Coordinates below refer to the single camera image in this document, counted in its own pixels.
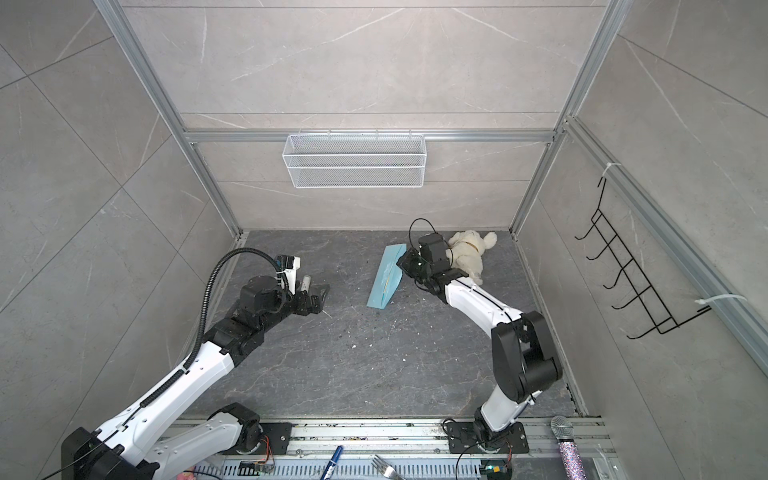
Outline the light blue envelope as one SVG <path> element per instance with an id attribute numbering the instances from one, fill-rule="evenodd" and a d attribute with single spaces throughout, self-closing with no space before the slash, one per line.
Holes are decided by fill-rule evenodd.
<path id="1" fill-rule="evenodd" d="M 385 309 L 389 304 L 403 276 L 402 270 L 397 266 L 397 261 L 406 251 L 407 246 L 404 243 L 385 247 L 368 297 L 367 306 L 369 308 Z"/>

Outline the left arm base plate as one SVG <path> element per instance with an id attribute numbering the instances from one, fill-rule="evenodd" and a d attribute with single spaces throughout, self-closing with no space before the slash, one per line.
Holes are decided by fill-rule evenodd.
<path id="1" fill-rule="evenodd" d="M 259 423 L 244 428 L 235 447 L 240 455 L 262 455 L 270 447 L 272 455 L 286 455 L 293 424 L 289 422 Z"/>

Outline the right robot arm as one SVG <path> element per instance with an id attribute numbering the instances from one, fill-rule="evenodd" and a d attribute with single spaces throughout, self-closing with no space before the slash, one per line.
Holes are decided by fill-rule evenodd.
<path id="1" fill-rule="evenodd" d="M 397 260 L 416 286 L 457 309 L 487 334 L 496 386 L 476 410 L 473 447 L 496 451 L 512 436 L 527 407 L 563 376 L 563 367 L 545 317 L 523 312 L 486 292 L 461 266 L 455 249 L 433 231 L 412 243 Z"/>

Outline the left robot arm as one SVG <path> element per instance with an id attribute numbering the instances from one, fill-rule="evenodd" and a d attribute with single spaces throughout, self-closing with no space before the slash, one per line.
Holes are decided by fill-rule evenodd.
<path id="1" fill-rule="evenodd" d="M 227 261 L 251 254 L 274 270 L 251 278 L 227 315 L 206 324 L 217 276 Z M 240 403 L 216 410 L 202 424 L 170 439 L 167 429 L 211 386 L 227 376 L 264 342 L 266 333 L 292 315 L 322 312 L 330 290 L 310 276 L 299 278 L 300 260 L 272 257 L 249 247 L 227 252 L 207 281 L 190 353 L 149 392 L 89 431 L 80 427 L 61 445 L 60 479 L 173 479 L 219 453 L 270 454 L 259 415 Z"/>

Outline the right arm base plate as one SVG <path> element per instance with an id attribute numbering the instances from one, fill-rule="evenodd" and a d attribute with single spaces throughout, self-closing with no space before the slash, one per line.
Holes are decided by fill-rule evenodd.
<path id="1" fill-rule="evenodd" d="M 473 422 L 446 419 L 441 429 L 448 439 L 452 454 L 528 454 L 530 447 L 527 434 L 520 422 L 500 432 L 481 433 Z"/>

